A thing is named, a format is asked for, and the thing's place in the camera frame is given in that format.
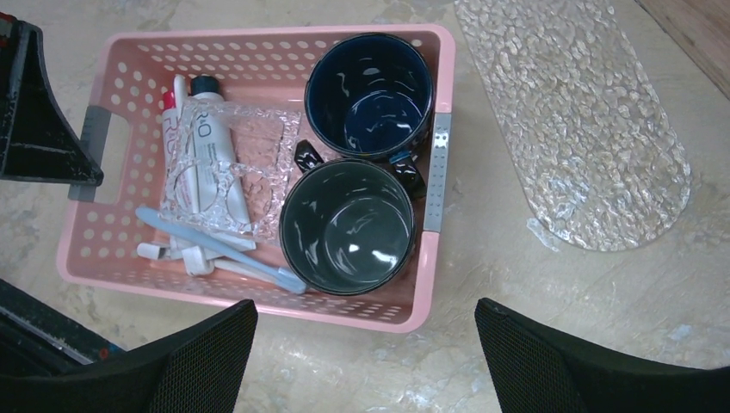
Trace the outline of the dark green mug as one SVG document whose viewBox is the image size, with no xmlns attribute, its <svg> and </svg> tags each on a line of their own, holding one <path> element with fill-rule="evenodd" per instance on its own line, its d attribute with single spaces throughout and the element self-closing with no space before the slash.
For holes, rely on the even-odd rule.
<svg viewBox="0 0 730 413">
<path fill-rule="evenodd" d="M 279 218 L 282 253 L 295 275 L 322 293 L 370 293 L 403 273 L 416 214 L 396 177 L 361 159 L 324 161 L 307 140 L 294 149 L 302 176 Z"/>
</svg>

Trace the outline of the pink perforated plastic basket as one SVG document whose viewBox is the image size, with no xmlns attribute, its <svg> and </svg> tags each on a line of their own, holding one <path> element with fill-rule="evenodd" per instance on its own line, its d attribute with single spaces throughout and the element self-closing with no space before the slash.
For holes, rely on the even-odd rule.
<svg viewBox="0 0 730 413">
<path fill-rule="evenodd" d="M 220 80 L 226 99 L 298 107 L 317 59 L 332 45 L 362 32 L 360 26 L 247 28 L 119 34 L 102 50 L 82 137 L 103 157 L 116 157 L 121 184 L 109 203 L 92 188 L 69 193 L 57 266 L 64 280 L 93 287 L 227 307 L 251 299 L 260 312 L 366 330 L 407 333 L 429 316 L 436 278 L 455 77 L 455 41 L 434 24 L 382 25 L 382 33 L 411 42 L 436 83 L 435 118 L 418 167 L 428 195 L 419 218 L 414 257 L 387 285 L 364 295 L 336 297 L 288 293 L 267 282 L 219 270 L 185 274 L 177 262 L 137 255 L 139 243 L 164 234 L 135 217 L 142 205 L 158 207 L 165 178 L 160 127 L 162 95 L 177 74 Z"/>
</svg>

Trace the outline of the clear textured oval tray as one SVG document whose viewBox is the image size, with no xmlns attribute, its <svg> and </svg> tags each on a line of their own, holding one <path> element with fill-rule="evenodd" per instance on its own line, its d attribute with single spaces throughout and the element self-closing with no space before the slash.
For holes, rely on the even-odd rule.
<svg viewBox="0 0 730 413">
<path fill-rule="evenodd" d="M 458 1 L 455 13 L 536 220 L 586 250 L 665 233 L 691 169 L 609 1 Z"/>
</svg>

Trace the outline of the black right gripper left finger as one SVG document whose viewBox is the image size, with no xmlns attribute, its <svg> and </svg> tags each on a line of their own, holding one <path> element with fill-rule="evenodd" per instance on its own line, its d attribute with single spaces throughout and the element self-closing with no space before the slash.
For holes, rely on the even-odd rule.
<svg viewBox="0 0 730 413">
<path fill-rule="evenodd" d="M 3 412 L 231 412 L 257 327 L 245 299 L 185 330 L 52 376 L 1 377 Z"/>
</svg>

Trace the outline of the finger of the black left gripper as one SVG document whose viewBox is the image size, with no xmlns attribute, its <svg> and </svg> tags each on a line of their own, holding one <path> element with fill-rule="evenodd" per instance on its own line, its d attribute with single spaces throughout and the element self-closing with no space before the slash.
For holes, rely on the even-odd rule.
<svg viewBox="0 0 730 413">
<path fill-rule="evenodd" d="M 99 186 L 99 163 L 53 95 L 40 28 L 1 21 L 1 178 Z"/>
<path fill-rule="evenodd" d="M 3 371 L 69 371 L 124 352 L 21 289 L 1 282 Z"/>
</svg>

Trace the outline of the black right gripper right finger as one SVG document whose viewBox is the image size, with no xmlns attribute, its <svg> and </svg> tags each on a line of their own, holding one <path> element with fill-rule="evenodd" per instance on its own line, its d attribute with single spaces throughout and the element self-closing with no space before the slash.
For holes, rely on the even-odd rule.
<svg viewBox="0 0 730 413">
<path fill-rule="evenodd" d="M 729 369 L 641 359 L 540 324 L 498 302 L 474 311 L 503 412 L 727 412 Z"/>
</svg>

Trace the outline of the dark blue mug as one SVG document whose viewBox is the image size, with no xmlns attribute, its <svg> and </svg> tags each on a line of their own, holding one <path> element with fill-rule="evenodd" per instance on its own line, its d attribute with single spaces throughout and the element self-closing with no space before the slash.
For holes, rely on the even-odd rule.
<svg viewBox="0 0 730 413">
<path fill-rule="evenodd" d="M 424 56 L 392 34 L 358 34 L 315 64 L 304 108 L 318 138 L 337 153 L 388 163 L 415 199 L 426 195 L 413 156 L 425 141 L 435 84 Z"/>
</svg>

